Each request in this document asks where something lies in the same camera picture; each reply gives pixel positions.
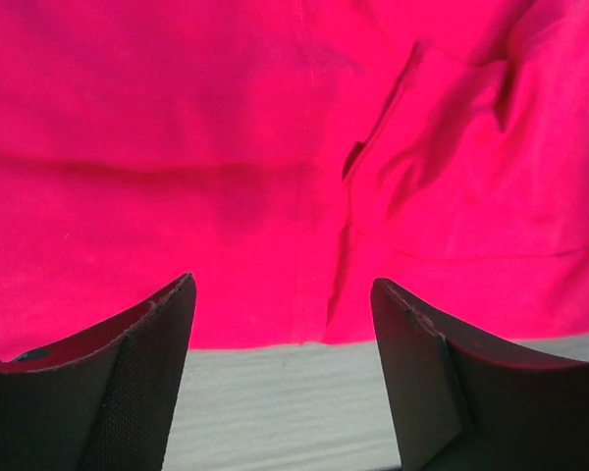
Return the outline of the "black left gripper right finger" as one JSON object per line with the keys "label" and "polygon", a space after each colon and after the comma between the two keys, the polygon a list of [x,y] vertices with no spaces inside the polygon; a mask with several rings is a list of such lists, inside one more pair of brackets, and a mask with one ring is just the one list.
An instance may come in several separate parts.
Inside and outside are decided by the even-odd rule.
{"label": "black left gripper right finger", "polygon": [[379,279],[371,308],[405,470],[589,470],[589,361],[537,351]]}

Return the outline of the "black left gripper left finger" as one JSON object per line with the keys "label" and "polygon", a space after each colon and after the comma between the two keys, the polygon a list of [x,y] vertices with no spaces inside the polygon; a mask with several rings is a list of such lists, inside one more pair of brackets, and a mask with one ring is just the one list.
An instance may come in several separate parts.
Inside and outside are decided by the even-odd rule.
{"label": "black left gripper left finger", "polygon": [[196,302],[184,274],[140,304],[0,361],[0,470],[160,470]]}

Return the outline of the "pink t-shirt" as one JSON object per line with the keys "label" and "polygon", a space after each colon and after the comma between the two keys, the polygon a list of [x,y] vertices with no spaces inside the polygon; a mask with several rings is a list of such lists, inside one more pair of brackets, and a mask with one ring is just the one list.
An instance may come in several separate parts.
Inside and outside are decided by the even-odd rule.
{"label": "pink t-shirt", "polygon": [[197,349],[589,335],[589,1],[0,1],[0,359],[186,272]]}

